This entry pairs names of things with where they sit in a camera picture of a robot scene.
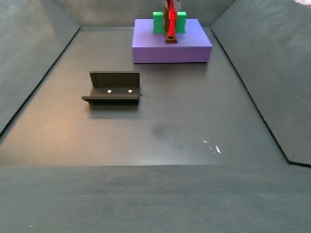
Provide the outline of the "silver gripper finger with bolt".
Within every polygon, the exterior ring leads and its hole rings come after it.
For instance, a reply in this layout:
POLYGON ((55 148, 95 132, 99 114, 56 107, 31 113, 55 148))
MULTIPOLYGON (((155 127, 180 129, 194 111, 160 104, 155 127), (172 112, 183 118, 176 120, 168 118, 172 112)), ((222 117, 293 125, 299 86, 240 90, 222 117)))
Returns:
POLYGON ((182 7, 182 0, 174 0, 174 4, 176 8, 182 7))

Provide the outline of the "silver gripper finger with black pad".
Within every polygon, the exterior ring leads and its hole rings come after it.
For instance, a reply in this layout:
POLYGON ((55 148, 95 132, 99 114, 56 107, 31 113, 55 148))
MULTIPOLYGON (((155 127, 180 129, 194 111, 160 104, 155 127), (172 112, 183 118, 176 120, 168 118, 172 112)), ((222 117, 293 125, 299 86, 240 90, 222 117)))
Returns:
POLYGON ((170 9, 168 0, 164 0, 163 2, 164 2, 164 7, 166 7, 166 9, 170 9))

